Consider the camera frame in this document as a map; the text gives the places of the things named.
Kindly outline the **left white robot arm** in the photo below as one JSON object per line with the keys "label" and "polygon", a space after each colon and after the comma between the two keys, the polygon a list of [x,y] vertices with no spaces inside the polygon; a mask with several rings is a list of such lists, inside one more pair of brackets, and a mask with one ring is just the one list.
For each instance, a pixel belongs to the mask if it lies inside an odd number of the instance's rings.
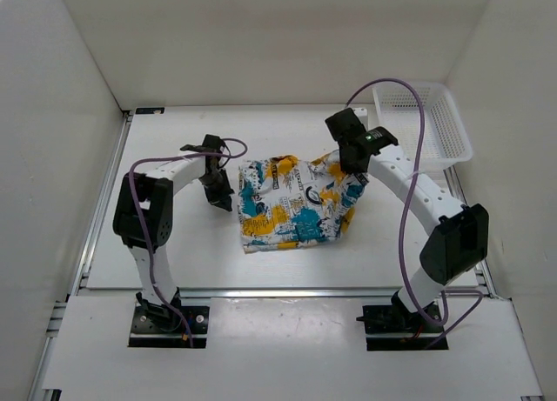
{"label": "left white robot arm", "polygon": [[210,205],[231,211],[233,189],[225,170],[234,157],[230,141],[207,134],[200,145],[183,146],[179,156],[137,161],[122,179],[112,229],[136,262],[142,285],[138,303],[162,331],[174,331],[184,322],[166,252],[174,197],[198,181]]}

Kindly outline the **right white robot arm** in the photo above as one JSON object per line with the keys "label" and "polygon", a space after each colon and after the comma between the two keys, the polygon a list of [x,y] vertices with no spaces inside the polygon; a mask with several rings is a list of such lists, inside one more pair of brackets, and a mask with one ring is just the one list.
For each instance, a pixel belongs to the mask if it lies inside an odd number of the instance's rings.
{"label": "right white robot arm", "polygon": [[391,320],[401,331],[418,325],[425,308],[454,279],[487,257],[489,215],[480,204],[467,206],[414,167],[396,137],[384,127],[367,130],[351,108],[325,121],[339,146],[341,169],[369,174],[404,204],[402,218],[413,214],[427,235],[420,267],[392,298]]}

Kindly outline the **white patterned printed shorts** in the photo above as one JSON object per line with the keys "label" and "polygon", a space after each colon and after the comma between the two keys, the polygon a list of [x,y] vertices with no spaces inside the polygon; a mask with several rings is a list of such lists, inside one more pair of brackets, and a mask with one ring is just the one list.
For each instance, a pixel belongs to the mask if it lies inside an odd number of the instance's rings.
{"label": "white patterned printed shorts", "polygon": [[243,250],[283,251],[336,241],[348,230],[369,183],[342,171],[334,150],[313,161],[294,155],[246,160],[238,167]]}

